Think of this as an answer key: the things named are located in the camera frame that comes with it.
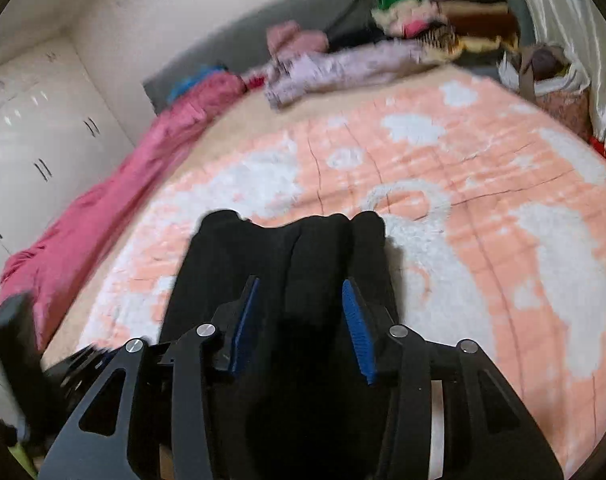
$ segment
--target silver screw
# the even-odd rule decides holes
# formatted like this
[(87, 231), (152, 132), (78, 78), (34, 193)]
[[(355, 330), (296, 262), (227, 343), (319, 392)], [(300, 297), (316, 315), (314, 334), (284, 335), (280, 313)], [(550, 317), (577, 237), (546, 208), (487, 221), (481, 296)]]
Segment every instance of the silver screw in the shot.
[(389, 334), (392, 337), (405, 337), (409, 332), (403, 325), (393, 325), (389, 328)]
[(141, 339), (130, 339), (128, 342), (125, 343), (125, 349), (131, 354), (133, 354), (134, 352), (138, 352), (142, 348), (143, 342), (141, 341)]
[(196, 333), (201, 337), (209, 337), (216, 331), (217, 328), (211, 323), (203, 323), (196, 329)]
[(478, 350), (478, 345), (472, 339), (464, 339), (461, 341), (461, 350), (466, 354), (475, 354)]

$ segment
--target wardrobe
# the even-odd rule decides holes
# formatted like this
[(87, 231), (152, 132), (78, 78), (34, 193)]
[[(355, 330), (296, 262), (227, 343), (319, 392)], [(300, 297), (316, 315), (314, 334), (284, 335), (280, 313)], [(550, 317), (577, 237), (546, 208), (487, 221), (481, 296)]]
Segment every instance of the wardrobe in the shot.
[(66, 38), (0, 66), (0, 275), (132, 148)]

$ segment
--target gray headboard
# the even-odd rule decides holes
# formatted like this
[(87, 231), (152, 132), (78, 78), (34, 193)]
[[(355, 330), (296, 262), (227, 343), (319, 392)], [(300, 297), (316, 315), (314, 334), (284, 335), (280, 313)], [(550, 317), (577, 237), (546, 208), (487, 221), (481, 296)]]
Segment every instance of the gray headboard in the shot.
[(323, 30), (336, 35), (366, 25), (377, 0), (280, 0), (244, 16), (219, 30), (202, 43), (172, 60), (143, 83), (145, 93), (158, 114), (166, 98), (182, 79), (198, 72), (202, 65), (223, 63), (242, 73), (270, 59), (265, 31), (271, 25), (295, 20), (303, 29)]

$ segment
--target bag strap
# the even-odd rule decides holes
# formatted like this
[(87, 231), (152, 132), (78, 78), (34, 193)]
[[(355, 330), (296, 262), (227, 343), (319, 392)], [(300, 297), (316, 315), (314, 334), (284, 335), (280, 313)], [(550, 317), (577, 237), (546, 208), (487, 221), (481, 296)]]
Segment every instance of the bag strap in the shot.
[(533, 104), (536, 103), (536, 96), (534, 94), (534, 70), (532, 69), (532, 58), (539, 50), (547, 50), (558, 62), (562, 63), (563, 65), (567, 65), (569, 63), (568, 59), (563, 54), (563, 49), (560, 46), (536, 43), (523, 47), (521, 67), (519, 69), (519, 93), (521, 94), (521, 97)]

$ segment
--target peach patterned blanket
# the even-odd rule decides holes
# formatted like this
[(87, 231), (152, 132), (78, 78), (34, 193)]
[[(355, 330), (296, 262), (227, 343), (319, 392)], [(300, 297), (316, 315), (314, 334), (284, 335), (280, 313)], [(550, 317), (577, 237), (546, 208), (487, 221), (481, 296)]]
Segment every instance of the peach patterned blanket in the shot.
[(163, 188), (80, 346), (157, 338), (212, 209), (264, 226), (374, 209), (396, 249), (403, 322), (428, 340), (478, 341), (569, 477), (606, 430), (606, 162), (494, 82), (453, 74), (259, 137)]

